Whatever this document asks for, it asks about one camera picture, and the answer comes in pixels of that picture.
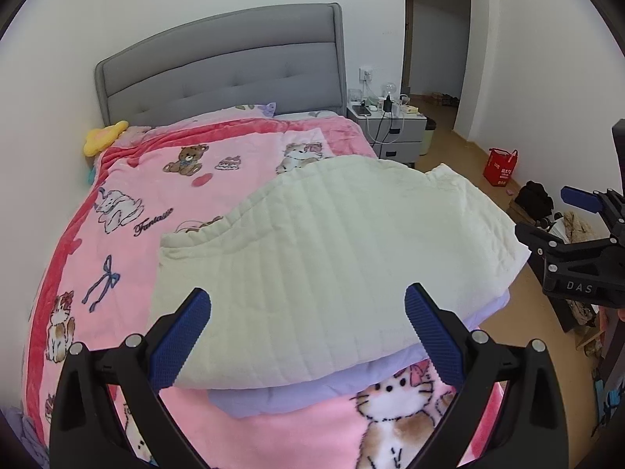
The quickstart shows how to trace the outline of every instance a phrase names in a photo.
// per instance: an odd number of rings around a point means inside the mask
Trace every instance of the gray headboard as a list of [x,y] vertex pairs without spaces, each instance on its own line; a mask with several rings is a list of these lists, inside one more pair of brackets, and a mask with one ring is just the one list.
[[155,127],[269,102],[276,114],[345,115],[341,7],[258,7],[172,28],[100,62],[96,89],[106,125]]

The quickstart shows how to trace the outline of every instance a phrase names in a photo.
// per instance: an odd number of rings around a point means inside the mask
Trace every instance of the smartphone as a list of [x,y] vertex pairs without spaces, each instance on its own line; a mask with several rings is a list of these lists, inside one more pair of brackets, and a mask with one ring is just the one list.
[[358,116],[371,116],[371,111],[365,106],[352,106],[352,109]]

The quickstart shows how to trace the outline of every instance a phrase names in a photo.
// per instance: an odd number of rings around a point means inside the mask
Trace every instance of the red bag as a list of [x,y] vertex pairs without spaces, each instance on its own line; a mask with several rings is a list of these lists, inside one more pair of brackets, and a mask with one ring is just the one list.
[[499,148],[491,148],[490,152],[491,156],[488,157],[484,168],[484,177],[494,187],[505,187],[510,181],[519,153],[517,150],[510,153]]

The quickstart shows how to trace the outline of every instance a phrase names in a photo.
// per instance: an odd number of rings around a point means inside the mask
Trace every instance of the lavender fabric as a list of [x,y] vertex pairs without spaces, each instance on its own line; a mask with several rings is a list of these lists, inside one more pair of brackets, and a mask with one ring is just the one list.
[[[476,329],[481,322],[503,309],[509,300],[510,294],[506,291],[465,319],[464,325],[470,331]],[[356,394],[426,358],[423,345],[415,344],[374,362],[361,363],[314,381],[252,390],[208,390],[208,398],[234,418],[289,413],[337,396]]]
[[37,439],[32,420],[26,417],[19,409],[11,407],[4,412],[4,418],[20,440],[26,451],[43,469],[50,468],[48,450]]

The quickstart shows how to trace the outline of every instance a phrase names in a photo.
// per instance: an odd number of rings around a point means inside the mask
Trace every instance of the silver bolt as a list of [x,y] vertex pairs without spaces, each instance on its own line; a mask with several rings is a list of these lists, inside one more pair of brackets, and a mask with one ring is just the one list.
[[141,344],[142,340],[143,340],[143,337],[139,335],[138,333],[135,333],[133,335],[128,335],[124,343],[126,344],[127,347],[136,347],[139,344]]
[[481,329],[477,329],[471,333],[471,338],[473,338],[473,340],[478,344],[486,344],[488,342],[488,334]]
[[71,344],[70,354],[73,354],[74,356],[76,356],[77,354],[80,354],[81,352],[82,352],[82,343],[74,342],[73,344]]
[[545,342],[543,342],[542,340],[538,338],[535,338],[534,340],[532,340],[532,347],[534,348],[535,351],[538,351],[539,353],[547,349]]

